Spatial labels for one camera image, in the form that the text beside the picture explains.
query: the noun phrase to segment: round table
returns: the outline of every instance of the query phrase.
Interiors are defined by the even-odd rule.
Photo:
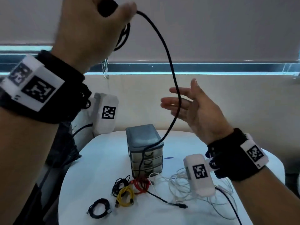
[[[158,130],[162,137],[165,130]],[[183,168],[183,159],[187,155],[205,154],[206,145],[190,132],[171,131],[164,140],[163,156],[171,159],[163,160],[162,175],[170,177]],[[265,151],[270,162],[268,167],[284,183],[285,174],[282,162]],[[111,189],[118,178],[131,175],[130,158],[128,156],[126,132],[112,132],[99,135],[89,142],[80,152],[82,158],[73,162],[62,184],[59,204],[58,221],[60,225],[94,225],[94,224],[238,224],[235,220],[220,217],[205,201],[193,200],[186,204],[187,209],[164,204],[150,194],[135,197],[134,205],[114,208],[115,198]],[[156,190],[165,200],[172,196],[166,182],[157,184]],[[233,197],[238,207],[238,215],[243,224],[252,224],[241,201],[234,191]],[[110,201],[112,213],[102,219],[92,219],[86,214],[90,205],[99,198]],[[227,202],[221,194],[218,202]],[[101,214],[104,206],[99,206],[95,213]],[[229,204],[218,206],[218,211],[226,217],[234,217]]]

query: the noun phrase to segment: tangled white cable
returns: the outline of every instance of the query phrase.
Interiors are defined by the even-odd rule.
[[[202,201],[206,201],[210,205],[212,205],[213,209],[221,217],[223,217],[224,219],[228,219],[228,220],[234,220],[235,219],[235,217],[234,218],[228,218],[228,217],[225,217],[225,216],[221,215],[218,212],[218,210],[216,209],[217,205],[225,205],[227,203],[216,203],[216,202],[213,202],[212,201],[212,197],[202,198],[202,197],[192,196],[192,191],[190,189],[190,185],[189,185],[189,182],[188,182],[188,176],[187,176],[187,173],[185,171],[185,168],[179,169],[176,172],[176,174],[171,175],[171,177],[169,177],[169,178],[164,177],[161,174],[155,173],[155,172],[151,173],[149,175],[149,178],[152,177],[154,174],[158,175],[158,177],[157,176],[155,177],[155,183],[158,180],[162,180],[162,182],[164,182],[164,181],[168,182],[170,193],[173,195],[173,200],[171,202],[168,202],[168,203],[185,202],[185,201],[190,201],[190,200],[194,200],[194,199],[199,199],[199,200],[202,200]],[[222,180],[222,179],[219,179],[219,180],[221,180],[226,185],[226,188],[224,188],[221,185],[217,185],[217,187],[219,187],[225,193],[227,193],[229,196],[231,196],[231,198],[233,199],[233,204],[235,205],[235,209],[237,211],[237,205],[236,205],[236,202],[235,202],[235,200],[234,200],[234,198],[232,196],[232,194],[233,194],[233,188],[232,188],[232,186],[230,184],[230,181],[227,178],[224,179],[224,180]],[[152,185],[152,187],[154,189],[155,194],[160,197],[160,195],[156,191],[156,187],[155,187],[156,185]]]

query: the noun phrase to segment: forearm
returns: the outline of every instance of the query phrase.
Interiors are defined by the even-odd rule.
[[[58,125],[0,107],[0,224],[13,224],[50,151]]]
[[[254,225],[299,224],[300,200],[268,168],[232,183]]]

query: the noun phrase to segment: beige wall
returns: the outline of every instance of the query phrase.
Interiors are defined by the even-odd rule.
[[[196,78],[234,127],[249,132],[261,147],[285,164],[300,160],[300,85],[290,75],[179,75],[179,86]],[[160,98],[171,96],[172,75],[86,75],[90,90],[117,95],[115,130],[153,123],[167,129],[172,116],[160,108]],[[190,131],[177,120],[174,130]]]

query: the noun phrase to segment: person's left hand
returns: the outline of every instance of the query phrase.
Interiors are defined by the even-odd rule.
[[[63,0],[62,15],[51,53],[85,73],[113,52],[122,29],[137,13],[134,2],[119,6],[107,18],[97,5],[102,0]]]

